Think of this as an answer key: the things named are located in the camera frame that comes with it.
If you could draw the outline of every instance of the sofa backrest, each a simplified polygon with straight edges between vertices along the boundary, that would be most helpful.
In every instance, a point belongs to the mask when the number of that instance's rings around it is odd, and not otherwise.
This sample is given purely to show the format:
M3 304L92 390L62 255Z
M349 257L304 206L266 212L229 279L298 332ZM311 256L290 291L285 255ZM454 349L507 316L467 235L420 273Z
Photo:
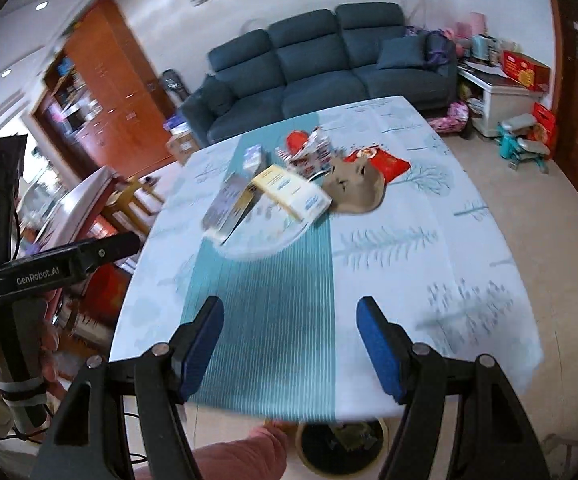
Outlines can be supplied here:
M351 68L378 61L383 40L402 38L407 28L398 4L373 2L336 7Z
M225 82L238 99L287 84L265 30L227 41L210 50L208 58L216 79Z
M272 23L267 29L288 83L334 70L349 60L330 10L313 10Z

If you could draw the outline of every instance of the floor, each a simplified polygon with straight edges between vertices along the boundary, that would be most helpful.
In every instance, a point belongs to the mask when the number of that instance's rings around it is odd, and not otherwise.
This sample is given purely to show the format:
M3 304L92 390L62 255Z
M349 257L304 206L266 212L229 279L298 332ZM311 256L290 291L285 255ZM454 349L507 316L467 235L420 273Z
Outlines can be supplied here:
M544 362L521 400L538 438L550 433L578 439L578 194L562 171L533 163L510 170L494 144L449 137L447 144L474 181L505 235L525 281L540 329ZM157 187L167 193L177 171L163 171ZM261 423L245 416L188 404L185 431L192 447L247 435ZM456 421L448 402L431 478L446 477ZM388 421L391 437L399 420ZM142 452L136 419L128 419L132 451ZM380 464L360 478L377 478ZM318 478L291 452L285 480Z

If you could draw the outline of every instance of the ceiling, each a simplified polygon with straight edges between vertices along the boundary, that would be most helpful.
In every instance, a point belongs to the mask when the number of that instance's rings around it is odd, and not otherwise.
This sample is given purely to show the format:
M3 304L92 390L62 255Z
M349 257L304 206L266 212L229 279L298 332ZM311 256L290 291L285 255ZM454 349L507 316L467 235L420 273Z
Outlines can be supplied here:
M8 0L0 10L0 122L32 95L69 24L94 0ZM42 10L35 7L42 2ZM2 77L5 70L11 72Z

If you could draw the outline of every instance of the dark gray sofa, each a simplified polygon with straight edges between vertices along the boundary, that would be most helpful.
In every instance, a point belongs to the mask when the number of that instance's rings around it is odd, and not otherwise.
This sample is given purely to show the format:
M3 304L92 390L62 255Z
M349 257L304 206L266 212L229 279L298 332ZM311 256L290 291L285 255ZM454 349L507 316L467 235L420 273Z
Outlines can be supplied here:
M419 110L447 106L456 98L452 42L435 34L425 40L426 52L441 48L448 54L448 62L439 67L377 68L383 41L405 32L402 9L392 3L345 4L335 14L320 9L281 20L211 50L215 78L228 87L231 98L216 111L206 80L181 112L206 146L369 98L403 95Z

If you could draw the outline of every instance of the dining table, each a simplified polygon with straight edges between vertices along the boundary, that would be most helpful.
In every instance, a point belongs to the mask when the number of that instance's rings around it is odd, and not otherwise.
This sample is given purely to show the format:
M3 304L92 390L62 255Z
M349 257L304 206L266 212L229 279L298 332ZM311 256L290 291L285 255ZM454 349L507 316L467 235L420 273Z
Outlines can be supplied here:
M259 144L267 164L281 164L274 152L287 135L317 126L338 153L378 146L411 166L371 212L327 212L308 224L263 195L226 242L203 235L203 216L224 179L242 172L247 148ZM111 360L168 341L208 296L221 298L224 326L191 400L247 415L351 421L402 413L357 330L364 296L444 356L494 356L518 393L543 359L492 212L402 96L290 118L194 153L142 249Z

